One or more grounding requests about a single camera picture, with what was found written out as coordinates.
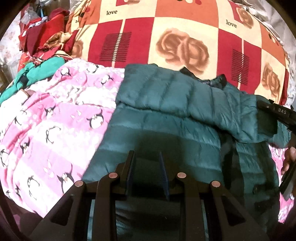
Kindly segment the person's right hand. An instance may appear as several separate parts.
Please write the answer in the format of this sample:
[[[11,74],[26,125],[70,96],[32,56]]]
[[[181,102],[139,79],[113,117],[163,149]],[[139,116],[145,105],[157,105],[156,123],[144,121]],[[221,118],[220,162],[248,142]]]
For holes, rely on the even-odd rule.
[[[284,175],[290,165],[295,161],[296,158],[296,149],[294,147],[290,147],[285,151],[285,159],[283,161],[283,166],[281,168],[281,174]]]

